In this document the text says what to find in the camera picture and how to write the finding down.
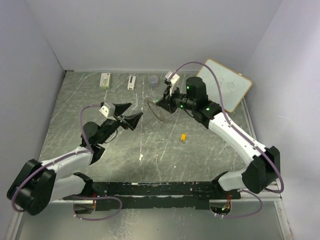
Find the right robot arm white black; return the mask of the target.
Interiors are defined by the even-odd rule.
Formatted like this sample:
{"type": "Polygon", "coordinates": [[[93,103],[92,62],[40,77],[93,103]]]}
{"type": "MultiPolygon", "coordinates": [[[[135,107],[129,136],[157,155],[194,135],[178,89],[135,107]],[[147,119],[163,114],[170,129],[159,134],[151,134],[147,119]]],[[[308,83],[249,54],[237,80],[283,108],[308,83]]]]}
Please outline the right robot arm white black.
{"type": "Polygon", "coordinates": [[[227,171],[215,178],[212,193],[216,198],[223,199],[230,191],[242,189],[259,194],[278,178],[279,150],[257,142],[235,124],[218,103],[209,99],[206,84],[200,77],[186,80],[186,93],[180,92],[176,79],[164,82],[167,87],[156,106],[171,114],[177,109],[190,111],[193,119],[225,140],[246,165],[245,169],[227,171]]]}

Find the yellow tagged key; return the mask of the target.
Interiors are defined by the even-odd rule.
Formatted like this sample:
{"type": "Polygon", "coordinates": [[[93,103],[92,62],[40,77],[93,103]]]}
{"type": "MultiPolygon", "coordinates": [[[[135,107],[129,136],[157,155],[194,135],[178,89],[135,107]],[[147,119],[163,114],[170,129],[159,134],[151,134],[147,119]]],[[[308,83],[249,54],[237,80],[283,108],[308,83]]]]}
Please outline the yellow tagged key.
{"type": "Polygon", "coordinates": [[[182,133],[182,134],[181,134],[181,137],[180,137],[180,140],[181,140],[182,142],[185,142],[185,141],[187,140],[187,134],[186,134],[186,133],[182,133]]]}

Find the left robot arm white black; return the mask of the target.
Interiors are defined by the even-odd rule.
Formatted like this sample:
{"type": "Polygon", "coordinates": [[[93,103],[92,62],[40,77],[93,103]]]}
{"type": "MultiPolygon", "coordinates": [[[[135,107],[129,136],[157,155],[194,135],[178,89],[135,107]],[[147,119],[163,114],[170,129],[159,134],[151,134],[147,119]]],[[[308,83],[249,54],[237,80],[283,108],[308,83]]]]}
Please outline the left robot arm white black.
{"type": "Polygon", "coordinates": [[[102,145],[119,127],[132,131],[136,128],[143,112],[125,116],[131,105],[102,102],[83,107],[98,108],[105,121],[81,122],[81,144],[74,150],[49,160],[28,160],[7,192],[13,210],[35,216],[50,202],[64,197],[96,202],[93,180],[76,170],[96,163],[105,152],[102,145]]]}

